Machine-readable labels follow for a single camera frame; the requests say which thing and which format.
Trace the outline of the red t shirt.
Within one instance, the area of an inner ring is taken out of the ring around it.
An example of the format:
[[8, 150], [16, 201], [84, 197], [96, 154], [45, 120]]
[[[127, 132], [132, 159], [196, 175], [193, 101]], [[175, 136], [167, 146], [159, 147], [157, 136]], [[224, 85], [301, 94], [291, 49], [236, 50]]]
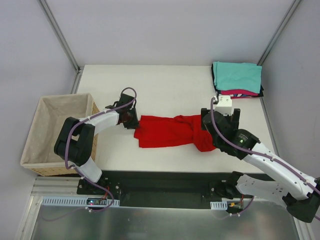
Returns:
[[209, 132], [202, 129], [200, 115], [159, 117], [142, 115], [134, 132], [141, 148], [166, 148], [193, 144], [200, 152], [216, 149]]

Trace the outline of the wicker basket with cloth liner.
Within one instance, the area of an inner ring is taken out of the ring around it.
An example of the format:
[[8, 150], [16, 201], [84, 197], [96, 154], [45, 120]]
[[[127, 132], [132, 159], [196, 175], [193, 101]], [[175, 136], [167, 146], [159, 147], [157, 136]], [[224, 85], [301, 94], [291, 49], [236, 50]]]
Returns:
[[89, 93], [47, 95], [39, 99], [20, 165], [40, 176], [75, 174], [66, 169], [64, 160], [54, 153], [54, 146], [68, 117], [84, 118], [98, 113]]

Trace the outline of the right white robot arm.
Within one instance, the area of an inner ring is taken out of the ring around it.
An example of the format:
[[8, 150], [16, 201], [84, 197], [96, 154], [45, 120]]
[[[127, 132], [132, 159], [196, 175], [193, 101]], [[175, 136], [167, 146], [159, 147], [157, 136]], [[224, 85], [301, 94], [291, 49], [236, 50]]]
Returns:
[[201, 109], [201, 128], [212, 137], [221, 152], [260, 169], [272, 180], [260, 180], [233, 171], [215, 186], [216, 193], [233, 199], [239, 194], [262, 198], [284, 207], [296, 219], [311, 223], [320, 207], [320, 180], [297, 170], [271, 152], [258, 137], [239, 128], [240, 109], [224, 116], [215, 110]]

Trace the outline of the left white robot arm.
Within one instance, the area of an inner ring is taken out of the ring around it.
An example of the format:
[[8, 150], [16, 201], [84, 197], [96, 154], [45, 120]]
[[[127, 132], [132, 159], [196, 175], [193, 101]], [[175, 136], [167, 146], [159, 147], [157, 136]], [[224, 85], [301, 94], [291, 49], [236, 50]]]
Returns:
[[101, 131], [121, 124], [129, 130], [138, 128], [136, 103], [134, 96], [121, 93], [119, 100], [103, 111], [85, 118], [68, 117], [63, 123], [54, 153], [64, 160], [67, 169], [75, 168], [86, 178], [89, 190], [96, 195], [105, 191], [106, 183], [91, 156], [94, 138]]

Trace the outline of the pink t shirt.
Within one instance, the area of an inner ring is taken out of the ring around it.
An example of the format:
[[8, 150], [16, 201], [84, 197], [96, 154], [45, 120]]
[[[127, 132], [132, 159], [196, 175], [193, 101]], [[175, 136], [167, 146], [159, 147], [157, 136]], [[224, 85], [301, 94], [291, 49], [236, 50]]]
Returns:
[[219, 90], [220, 95], [230, 96], [232, 99], [257, 98], [258, 93], [250, 92], [243, 89]]

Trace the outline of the black t shirt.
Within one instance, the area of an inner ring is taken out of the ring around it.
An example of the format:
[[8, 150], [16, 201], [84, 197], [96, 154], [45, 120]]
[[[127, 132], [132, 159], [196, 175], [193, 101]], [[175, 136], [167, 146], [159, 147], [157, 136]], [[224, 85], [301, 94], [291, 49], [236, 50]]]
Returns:
[[[212, 82], [213, 82], [213, 84], [214, 84], [214, 81], [213, 81], [213, 67], [212, 67], [212, 65], [211, 65], [211, 74], [212, 74]], [[215, 92], [218, 94], [218, 95], [221, 95], [220, 93], [219, 93], [219, 90], [213, 85], [213, 87], [214, 87], [214, 90], [215, 90]], [[258, 93], [259, 94], [259, 97], [262, 97], [264, 94], [263, 94], [263, 90], [264, 90], [264, 88], [262, 87], [262, 85], [261, 85], [261, 88], [260, 88], [260, 92]]]

